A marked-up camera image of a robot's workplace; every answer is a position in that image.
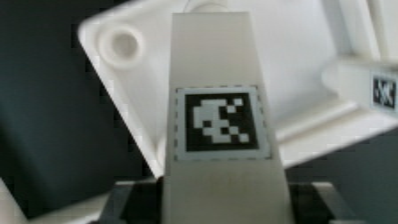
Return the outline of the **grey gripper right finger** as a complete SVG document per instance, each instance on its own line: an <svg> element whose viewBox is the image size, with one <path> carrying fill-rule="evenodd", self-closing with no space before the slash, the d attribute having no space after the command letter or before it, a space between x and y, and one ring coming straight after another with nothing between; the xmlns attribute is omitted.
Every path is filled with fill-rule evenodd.
<svg viewBox="0 0 398 224"><path fill-rule="evenodd" d="M288 184L295 224L368 224L330 182Z"/></svg>

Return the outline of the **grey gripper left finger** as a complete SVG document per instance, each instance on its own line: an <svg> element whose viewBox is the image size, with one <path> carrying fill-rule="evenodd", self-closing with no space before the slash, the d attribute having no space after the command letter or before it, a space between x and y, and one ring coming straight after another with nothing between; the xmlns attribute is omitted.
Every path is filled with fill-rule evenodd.
<svg viewBox="0 0 398 224"><path fill-rule="evenodd" d="M87 224L160 224L160 203L154 180L117 182L99 217Z"/></svg>

